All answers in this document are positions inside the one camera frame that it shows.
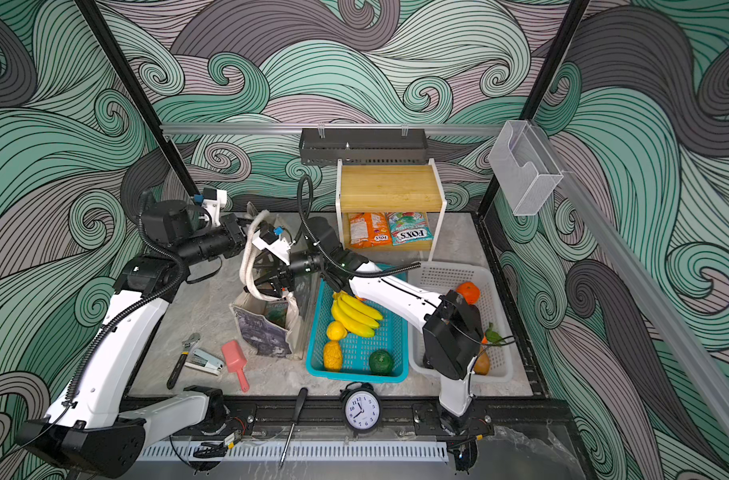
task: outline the clock face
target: clock face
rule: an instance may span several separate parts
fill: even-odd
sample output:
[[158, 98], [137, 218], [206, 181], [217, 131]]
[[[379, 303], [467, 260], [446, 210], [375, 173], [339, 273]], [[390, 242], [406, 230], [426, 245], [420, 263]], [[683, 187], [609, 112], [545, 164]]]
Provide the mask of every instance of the clock face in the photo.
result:
[[381, 416], [378, 399], [370, 392], [359, 391], [350, 395], [344, 408], [346, 421], [358, 430], [372, 428]]

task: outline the screwdriver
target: screwdriver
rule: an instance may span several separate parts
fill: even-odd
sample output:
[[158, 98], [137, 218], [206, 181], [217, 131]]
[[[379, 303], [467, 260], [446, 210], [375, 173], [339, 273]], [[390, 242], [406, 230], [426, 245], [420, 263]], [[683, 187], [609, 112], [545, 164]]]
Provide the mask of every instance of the screwdriver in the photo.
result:
[[290, 433], [287, 435], [287, 442], [284, 443], [284, 450], [282, 450], [282, 457], [279, 459], [279, 469], [282, 469], [284, 465], [284, 457], [287, 456], [287, 447], [290, 446], [290, 438], [292, 437], [292, 431], [295, 430], [295, 424], [298, 423], [298, 418], [301, 416], [301, 409], [306, 401], [308, 395], [308, 389], [303, 387], [298, 392], [298, 398], [295, 399], [295, 413], [292, 416], [292, 425], [290, 426]]

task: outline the pink scoop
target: pink scoop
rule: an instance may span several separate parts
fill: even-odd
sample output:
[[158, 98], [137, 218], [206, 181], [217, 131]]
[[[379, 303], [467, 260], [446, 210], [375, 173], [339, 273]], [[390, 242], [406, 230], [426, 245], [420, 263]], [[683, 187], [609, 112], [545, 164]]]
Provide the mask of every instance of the pink scoop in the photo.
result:
[[232, 340], [221, 347], [223, 352], [223, 358], [225, 358], [225, 365], [231, 373], [236, 373], [239, 376], [239, 385], [242, 386], [242, 391], [247, 392], [250, 389], [250, 384], [247, 383], [247, 377], [244, 376], [244, 366], [247, 365], [247, 359], [244, 358], [242, 347]]

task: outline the white cable tray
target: white cable tray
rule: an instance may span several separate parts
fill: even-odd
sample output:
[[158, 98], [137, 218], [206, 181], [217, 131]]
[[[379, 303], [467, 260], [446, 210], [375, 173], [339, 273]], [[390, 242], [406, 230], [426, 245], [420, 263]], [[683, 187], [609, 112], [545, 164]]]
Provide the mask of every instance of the white cable tray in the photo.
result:
[[[199, 441], [172, 442], [181, 457], [187, 462], [201, 462], [193, 453], [198, 450]], [[284, 440], [268, 442], [240, 442], [228, 451], [222, 460], [230, 462], [278, 462], [284, 448]], [[162, 440], [146, 447], [138, 457], [142, 462], [178, 461], [168, 440]], [[444, 442], [400, 442], [400, 441], [349, 441], [318, 442], [293, 440], [287, 451], [290, 462], [447, 462], [447, 447]]]

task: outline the alarm clock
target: alarm clock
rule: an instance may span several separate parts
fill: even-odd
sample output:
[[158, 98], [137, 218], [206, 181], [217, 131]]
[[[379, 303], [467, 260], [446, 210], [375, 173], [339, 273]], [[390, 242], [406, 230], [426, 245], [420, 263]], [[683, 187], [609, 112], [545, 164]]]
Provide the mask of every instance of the alarm clock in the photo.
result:
[[355, 383], [349, 383], [345, 390], [340, 391], [344, 423], [354, 434], [369, 433], [381, 421], [381, 400], [369, 383], [349, 389]]

